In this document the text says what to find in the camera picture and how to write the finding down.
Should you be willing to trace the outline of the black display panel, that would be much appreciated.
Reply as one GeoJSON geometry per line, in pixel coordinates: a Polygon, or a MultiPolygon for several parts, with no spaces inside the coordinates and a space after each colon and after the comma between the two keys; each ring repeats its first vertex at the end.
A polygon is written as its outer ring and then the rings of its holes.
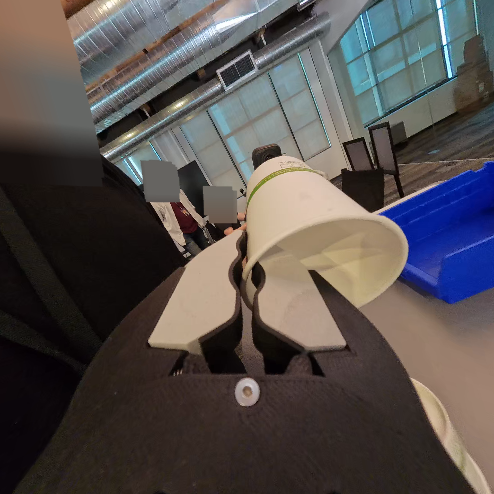
{"type": "Polygon", "coordinates": [[[189,201],[196,207],[204,206],[203,188],[209,186],[206,176],[197,161],[193,160],[178,169],[180,188],[189,201]]]}

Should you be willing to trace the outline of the silver air duct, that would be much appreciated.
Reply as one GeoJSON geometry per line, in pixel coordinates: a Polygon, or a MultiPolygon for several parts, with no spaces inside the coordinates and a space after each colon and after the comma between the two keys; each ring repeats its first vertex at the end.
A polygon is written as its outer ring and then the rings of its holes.
{"type": "Polygon", "coordinates": [[[136,105],[158,86],[170,87],[235,47],[300,1],[218,1],[176,34],[105,79],[88,94],[95,125],[136,105]]]}
{"type": "Polygon", "coordinates": [[[206,38],[200,61],[220,55],[249,38],[299,1],[93,1],[71,16],[68,27],[83,83],[94,83],[164,36],[188,28],[206,38]]]}
{"type": "Polygon", "coordinates": [[[212,80],[219,68],[248,50],[258,58],[257,53],[264,49],[261,44],[249,38],[215,58],[209,50],[195,60],[183,59],[182,55],[192,53],[188,48],[178,51],[171,40],[157,46],[87,93],[97,133],[116,125],[141,107],[150,107],[149,114],[163,109],[173,98],[184,96],[212,80]]]}

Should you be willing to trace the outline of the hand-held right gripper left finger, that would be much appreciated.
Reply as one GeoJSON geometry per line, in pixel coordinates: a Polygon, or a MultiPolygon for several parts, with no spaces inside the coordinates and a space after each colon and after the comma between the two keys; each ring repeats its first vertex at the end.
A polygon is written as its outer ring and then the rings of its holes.
{"type": "Polygon", "coordinates": [[[234,231],[193,258],[148,343],[203,355],[234,350],[242,338],[240,284],[246,232],[234,231]]]}

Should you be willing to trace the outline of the white vent grille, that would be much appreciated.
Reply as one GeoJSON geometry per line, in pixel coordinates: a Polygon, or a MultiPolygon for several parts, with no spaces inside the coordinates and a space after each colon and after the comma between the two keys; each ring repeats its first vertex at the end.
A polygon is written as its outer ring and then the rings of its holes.
{"type": "Polygon", "coordinates": [[[259,72],[253,53],[248,50],[216,71],[225,92],[247,81],[259,72]]]}

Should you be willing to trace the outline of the black framed chair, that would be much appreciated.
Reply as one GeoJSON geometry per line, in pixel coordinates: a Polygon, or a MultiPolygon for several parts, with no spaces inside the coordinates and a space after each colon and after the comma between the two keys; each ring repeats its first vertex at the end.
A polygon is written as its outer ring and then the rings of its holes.
{"type": "Polygon", "coordinates": [[[342,145],[352,171],[375,169],[364,137],[343,142],[342,145]]]}
{"type": "Polygon", "coordinates": [[[368,127],[371,145],[374,151],[374,161],[385,174],[391,175],[396,183],[399,197],[405,194],[400,180],[399,166],[393,145],[391,126],[388,121],[368,127]]]}

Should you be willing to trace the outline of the person in black sweater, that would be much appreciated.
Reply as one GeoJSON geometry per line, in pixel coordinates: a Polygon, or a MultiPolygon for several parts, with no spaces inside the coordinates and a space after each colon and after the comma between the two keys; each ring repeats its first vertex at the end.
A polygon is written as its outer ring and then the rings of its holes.
{"type": "Polygon", "coordinates": [[[184,265],[143,192],[101,161],[97,187],[1,184],[1,493],[50,442],[108,336],[184,265]]]}

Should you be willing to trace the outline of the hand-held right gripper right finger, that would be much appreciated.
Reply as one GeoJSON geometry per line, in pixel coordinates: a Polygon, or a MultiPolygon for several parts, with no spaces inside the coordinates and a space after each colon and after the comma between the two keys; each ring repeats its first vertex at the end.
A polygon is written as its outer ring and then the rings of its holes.
{"type": "Polygon", "coordinates": [[[308,352],[346,346],[309,270],[293,255],[264,255],[251,271],[257,321],[276,337],[308,352]]]}

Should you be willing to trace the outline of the person's left hand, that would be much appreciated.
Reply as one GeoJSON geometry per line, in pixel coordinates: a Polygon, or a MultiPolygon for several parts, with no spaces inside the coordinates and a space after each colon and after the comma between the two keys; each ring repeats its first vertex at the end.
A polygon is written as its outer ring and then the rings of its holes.
{"type": "Polygon", "coordinates": [[[224,234],[226,236],[232,234],[234,231],[246,231],[246,213],[238,213],[237,214],[237,223],[232,224],[228,228],[224,230],[224,234]]]}

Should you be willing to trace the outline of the grey desk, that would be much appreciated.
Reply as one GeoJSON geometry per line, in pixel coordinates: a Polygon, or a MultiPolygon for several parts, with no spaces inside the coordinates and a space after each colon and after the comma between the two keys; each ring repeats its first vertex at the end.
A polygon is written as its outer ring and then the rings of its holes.
{"type": "Polygon", "coordinates": [[[448,304],[396,281],[361,308],[409,375],[440,400],[493,492],[493,289],[448,304]]]}

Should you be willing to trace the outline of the blue plastic bin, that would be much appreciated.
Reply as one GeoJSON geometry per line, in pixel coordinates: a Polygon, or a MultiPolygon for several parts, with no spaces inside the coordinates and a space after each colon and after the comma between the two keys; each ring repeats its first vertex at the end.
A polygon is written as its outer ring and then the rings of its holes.
{"type": "Polygon", "coordinates": [[[449,304],[493,288],[493,162],[380,215],[409,243],[404,280],[449,304]]]}

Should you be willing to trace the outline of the black side table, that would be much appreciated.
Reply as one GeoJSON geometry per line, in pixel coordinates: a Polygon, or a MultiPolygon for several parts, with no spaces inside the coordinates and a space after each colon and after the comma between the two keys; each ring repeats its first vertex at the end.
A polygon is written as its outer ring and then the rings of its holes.
{"type": "Polygon", "coordinates": [[[342,169],[344,194],[370,213],[384,207],[384,172],[382,169],[352,171],[342,169]]]}

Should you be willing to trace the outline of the white paper cup green band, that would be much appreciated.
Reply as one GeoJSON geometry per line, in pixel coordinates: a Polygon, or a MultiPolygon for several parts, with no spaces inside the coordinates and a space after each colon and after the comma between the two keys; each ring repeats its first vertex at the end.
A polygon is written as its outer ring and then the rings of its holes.
{"type": "Polygon", "coordinates": [[[256,263],[286,254],[359,308],[404,270],[409,244],[402,229],[297,158],[275,157],[260,165],[246,193],[245,284],[256,263]]]}
{"type": "Polygon", "coordinates": [[[442,446],[476,493],[491,493],[480,467],[467,452],[463,439],[438,397],[415,379],[411,382],[420,398],[428,420],[442,446]]]}

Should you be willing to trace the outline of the stack of cardboard boxes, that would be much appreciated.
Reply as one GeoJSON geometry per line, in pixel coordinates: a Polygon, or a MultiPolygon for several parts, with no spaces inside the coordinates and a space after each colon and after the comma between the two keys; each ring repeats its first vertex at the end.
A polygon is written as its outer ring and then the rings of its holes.
{"type": "Polygon", "coordinates": [[[464,63],[456,70],[454,87],[454,104],[459,113],[478,106],[488,99],[492,90],[492,73],[481,35],[466,40],[463,57],[464,63]]]}

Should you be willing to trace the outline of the gridded window wall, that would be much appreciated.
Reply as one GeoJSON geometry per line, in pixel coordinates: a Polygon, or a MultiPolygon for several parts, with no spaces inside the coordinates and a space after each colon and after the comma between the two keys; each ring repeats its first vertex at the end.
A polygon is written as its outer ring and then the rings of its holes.
{"type": "Polygon", "coordinates": [[[283,155],[303,161],[329,150],[303,63],[309,55],[308,49],[297,53],[116,164],[141,184],[142,161],[168,161],[177,169],[196,161],[208,183],[231,186],[239,197],[254,171],[254,149],[277,144],[283,155]]]}
{"type": "Polygon", "coordinates": [[[328,54],[349,119],[372,125],[452,81],[477,34],[477,1],[373,3],[328,54]]]}

